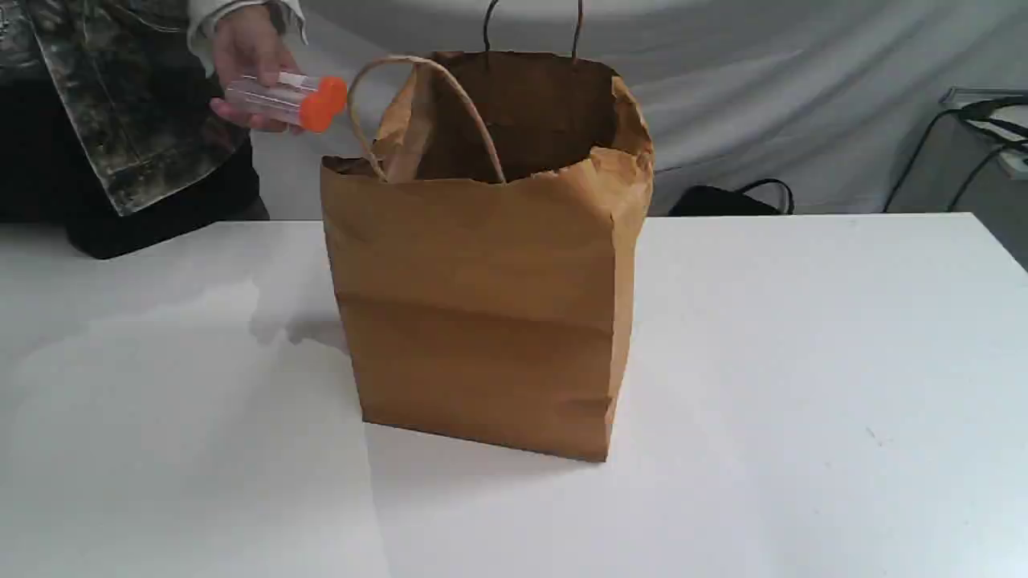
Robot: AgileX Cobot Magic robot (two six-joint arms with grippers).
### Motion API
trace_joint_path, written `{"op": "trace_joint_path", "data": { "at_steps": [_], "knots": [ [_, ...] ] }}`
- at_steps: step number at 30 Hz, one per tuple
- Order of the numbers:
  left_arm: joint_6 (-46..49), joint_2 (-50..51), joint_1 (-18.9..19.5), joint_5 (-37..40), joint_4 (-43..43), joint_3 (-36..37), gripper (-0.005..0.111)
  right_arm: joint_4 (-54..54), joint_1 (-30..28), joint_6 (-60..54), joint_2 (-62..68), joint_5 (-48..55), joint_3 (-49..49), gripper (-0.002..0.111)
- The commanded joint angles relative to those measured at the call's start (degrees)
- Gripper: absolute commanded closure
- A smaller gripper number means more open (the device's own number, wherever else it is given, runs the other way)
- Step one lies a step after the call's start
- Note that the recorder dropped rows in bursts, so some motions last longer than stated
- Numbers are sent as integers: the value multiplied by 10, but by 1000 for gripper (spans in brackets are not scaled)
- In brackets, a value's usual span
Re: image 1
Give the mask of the person's hand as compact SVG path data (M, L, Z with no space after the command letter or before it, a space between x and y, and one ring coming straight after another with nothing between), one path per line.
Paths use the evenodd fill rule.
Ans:
M283 14L274 2L246 5L229 11L215 25L213 63L224 94L238 78L249 75L272 87L283 71L299 72L296 59L283 40Z

